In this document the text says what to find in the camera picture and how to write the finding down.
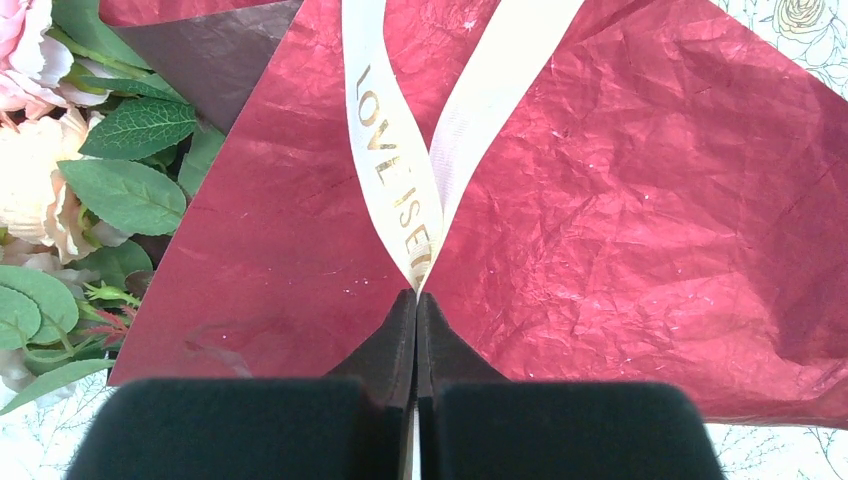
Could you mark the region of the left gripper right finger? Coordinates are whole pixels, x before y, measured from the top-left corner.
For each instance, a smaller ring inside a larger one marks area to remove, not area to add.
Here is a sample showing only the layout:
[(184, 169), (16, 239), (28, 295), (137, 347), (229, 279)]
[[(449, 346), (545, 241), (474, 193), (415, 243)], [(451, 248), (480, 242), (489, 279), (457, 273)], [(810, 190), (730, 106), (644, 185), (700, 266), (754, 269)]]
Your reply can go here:
[(508, 380), (417, 307), (426, 479), (719, 479), (702, 418), (678, 389), (640, 382)]

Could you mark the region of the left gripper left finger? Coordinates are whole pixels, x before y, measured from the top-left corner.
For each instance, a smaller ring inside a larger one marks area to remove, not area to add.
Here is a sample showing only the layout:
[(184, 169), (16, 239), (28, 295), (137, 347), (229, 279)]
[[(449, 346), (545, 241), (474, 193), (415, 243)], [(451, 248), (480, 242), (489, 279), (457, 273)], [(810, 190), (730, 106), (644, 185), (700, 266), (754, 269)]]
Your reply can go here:
[(328, 374), (151, 379), (103, 405), (71, 479), (410, 479), (416, 296)]

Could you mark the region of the cream ribbon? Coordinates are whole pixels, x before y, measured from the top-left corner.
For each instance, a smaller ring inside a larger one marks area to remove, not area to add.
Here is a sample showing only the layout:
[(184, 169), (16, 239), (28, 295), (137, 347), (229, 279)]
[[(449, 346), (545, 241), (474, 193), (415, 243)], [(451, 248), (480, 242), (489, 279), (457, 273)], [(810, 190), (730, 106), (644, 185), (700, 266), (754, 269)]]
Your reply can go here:
[(500, 2), (426, 143), (390, 65), (386, 2), (342, 2), (345, 106), (356, 173), (372, 224), (416, 293), (474, 171), (581, 5)]

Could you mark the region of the pink fake flower bunch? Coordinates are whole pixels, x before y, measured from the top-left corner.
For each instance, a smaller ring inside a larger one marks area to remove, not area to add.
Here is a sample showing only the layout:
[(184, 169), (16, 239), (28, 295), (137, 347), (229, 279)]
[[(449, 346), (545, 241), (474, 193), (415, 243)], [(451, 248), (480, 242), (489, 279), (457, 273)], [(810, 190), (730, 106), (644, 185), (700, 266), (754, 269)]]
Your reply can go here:
[(1, 411), (114, 365), (223, 136), (97, 1), (1, 5)]

